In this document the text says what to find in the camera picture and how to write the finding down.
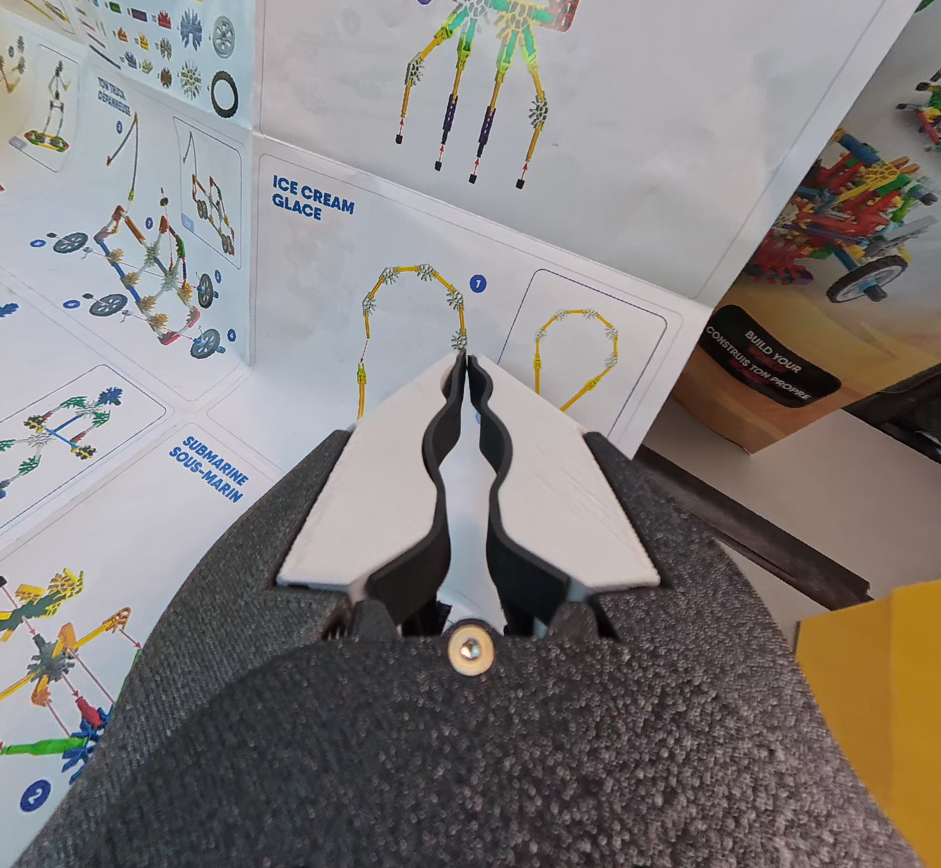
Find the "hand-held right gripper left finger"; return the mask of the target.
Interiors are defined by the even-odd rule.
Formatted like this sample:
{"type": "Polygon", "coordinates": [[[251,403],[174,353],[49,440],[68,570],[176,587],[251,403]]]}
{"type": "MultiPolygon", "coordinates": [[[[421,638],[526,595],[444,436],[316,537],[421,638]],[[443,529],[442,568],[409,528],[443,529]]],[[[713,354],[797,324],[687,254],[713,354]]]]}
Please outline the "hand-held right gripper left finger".
{"type": "Polygon", "coordinates": [[[352,431],[279,585],[437,592],[450,566],[440,463],[460,435],[465,355],[444,357],[352,431]]]}

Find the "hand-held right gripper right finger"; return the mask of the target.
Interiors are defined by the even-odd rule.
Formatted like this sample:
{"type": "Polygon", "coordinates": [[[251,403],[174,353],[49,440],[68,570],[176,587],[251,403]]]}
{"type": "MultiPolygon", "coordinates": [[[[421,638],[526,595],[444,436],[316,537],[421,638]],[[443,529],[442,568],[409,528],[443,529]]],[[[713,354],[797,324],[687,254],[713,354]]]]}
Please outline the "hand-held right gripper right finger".
{"type": "Polygon", "coordinates": [[[486,357],[468,358],[495,471],[488,570],[498,592],[613,592],[660,576],[571,417],[486,357]]]}

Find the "grey desk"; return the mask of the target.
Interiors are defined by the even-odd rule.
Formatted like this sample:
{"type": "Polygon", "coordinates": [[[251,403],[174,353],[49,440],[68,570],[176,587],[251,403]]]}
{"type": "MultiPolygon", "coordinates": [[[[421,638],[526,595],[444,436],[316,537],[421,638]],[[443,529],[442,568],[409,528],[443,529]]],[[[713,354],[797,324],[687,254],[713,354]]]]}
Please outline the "grey desk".
{"type": "Polygon", "coordinates": [[[637,459],[799,623],[939,578],[940,468],[844,411],[749,455],[665,404],[637,459]]]}

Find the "toy set cardboard box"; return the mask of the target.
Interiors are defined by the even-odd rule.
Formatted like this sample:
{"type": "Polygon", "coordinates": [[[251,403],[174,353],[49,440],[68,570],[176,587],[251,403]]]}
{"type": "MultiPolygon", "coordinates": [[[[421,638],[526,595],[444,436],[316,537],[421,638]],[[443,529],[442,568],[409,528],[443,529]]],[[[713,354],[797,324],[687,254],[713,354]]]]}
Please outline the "toy set cardboard box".
{"type": "Polygon", "coordinates": [[[939,65],[935,0],[701,333],[673,396],[746,451],[939,363],[939,65]]]}

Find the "yellow plastic bin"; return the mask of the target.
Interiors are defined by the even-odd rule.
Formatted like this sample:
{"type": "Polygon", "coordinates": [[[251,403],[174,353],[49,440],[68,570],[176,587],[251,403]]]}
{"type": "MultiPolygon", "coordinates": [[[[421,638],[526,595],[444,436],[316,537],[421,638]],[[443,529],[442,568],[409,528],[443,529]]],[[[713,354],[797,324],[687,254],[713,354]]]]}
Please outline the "yellow plastic bin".
{"type": "Polygon", "coordinates": [[[940,582],[801,622],[796,657],[877,803],[940,865],[940,582]]]}

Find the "printed instruction sheet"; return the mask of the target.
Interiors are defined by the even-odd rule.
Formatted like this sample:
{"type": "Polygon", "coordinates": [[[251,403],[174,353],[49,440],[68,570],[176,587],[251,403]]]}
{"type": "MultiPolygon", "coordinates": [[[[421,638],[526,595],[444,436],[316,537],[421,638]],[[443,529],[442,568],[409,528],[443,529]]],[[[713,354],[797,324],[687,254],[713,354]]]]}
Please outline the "printed instruction sheet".
{"type": "Polygon", "coordinates": [[[2,0],[2,866],[281,472],[442,355],[631,453],[919,0],[2,0]]]}

